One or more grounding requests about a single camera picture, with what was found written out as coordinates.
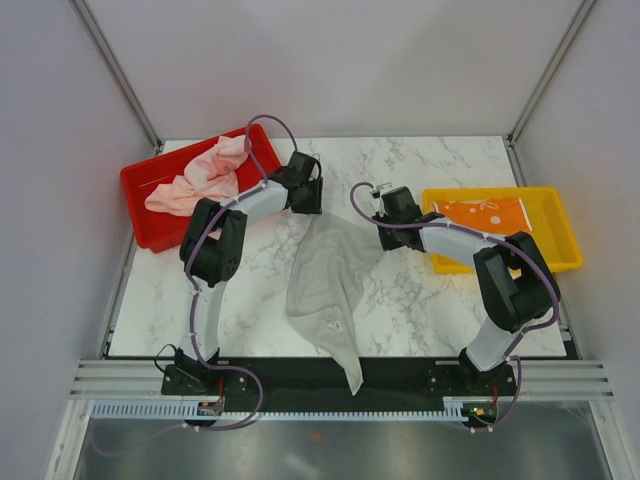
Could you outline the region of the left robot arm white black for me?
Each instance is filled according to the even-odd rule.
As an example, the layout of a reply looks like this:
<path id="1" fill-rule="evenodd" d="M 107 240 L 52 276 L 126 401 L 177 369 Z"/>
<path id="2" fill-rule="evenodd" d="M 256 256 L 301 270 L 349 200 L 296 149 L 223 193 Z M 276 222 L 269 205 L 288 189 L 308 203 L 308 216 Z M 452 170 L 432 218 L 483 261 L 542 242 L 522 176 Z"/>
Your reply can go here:
<path id="1" fill-rule="evenodd" d="M 286 165 L 239 195 L 222 202 L 207 198 L 197 202 L 179 250 L 192 287 L 180 349 L 195 360 L 183 379 L 195 393 L 210 393 L 219 380 L 218 369 L 206 360 L 219 352 L 222 299 L 240 266 L 248 227 L 286 210 L 321 214 L 322 189 L 320 161 L 295 151 Z"/>

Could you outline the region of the cream orange-dotted towel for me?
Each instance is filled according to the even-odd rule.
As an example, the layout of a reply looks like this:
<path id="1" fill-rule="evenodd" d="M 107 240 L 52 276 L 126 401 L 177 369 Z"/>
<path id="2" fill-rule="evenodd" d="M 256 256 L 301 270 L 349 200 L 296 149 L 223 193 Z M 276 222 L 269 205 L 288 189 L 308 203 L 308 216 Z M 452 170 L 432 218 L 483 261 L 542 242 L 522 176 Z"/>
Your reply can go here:
<path id="1" fill-rule="evenodd" d="M 440 200 L 429 207 L 457 224 L 487 233 L 511 235 L 533 230 L 523 201 L 516 197 Z"/>

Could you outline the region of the grey towel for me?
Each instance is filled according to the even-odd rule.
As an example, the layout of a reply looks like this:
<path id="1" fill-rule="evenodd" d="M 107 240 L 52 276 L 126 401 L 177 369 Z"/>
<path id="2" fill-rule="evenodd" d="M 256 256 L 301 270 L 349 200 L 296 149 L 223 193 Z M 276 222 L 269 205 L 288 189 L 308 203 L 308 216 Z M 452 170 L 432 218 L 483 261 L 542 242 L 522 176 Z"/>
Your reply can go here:
<path id="1" fill-rule="evenodd" d="M 287 287 L 290 325 L 342 368 L 352 395 L 364 383 L 354 312 L 364 295 L 364 277 L 382 255 L 374 233 L 322 214 L 299 243 Z"/>

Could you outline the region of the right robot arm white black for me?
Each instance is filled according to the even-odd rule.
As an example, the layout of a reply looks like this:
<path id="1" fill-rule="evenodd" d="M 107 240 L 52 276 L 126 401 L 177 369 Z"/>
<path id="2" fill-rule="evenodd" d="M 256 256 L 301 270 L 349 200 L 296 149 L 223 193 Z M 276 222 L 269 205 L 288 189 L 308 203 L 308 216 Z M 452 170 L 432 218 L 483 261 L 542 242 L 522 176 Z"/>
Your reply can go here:
<path id="1" fill-rule="evenodd" d="M 487 318 L 462 350 L 458 385 L 480 394 L 493 383 L 492 369 L 514 351 L 534 323 L 559 314 L 560 291 L 535 240 L 525 232 L 492 236 L 462 226 L 442 213 L 424 214 L 406 187 L 385 184 L 371 196 L 373 216 L 386 251 L 407 247 L 452 259 L 476 274 Z"/>

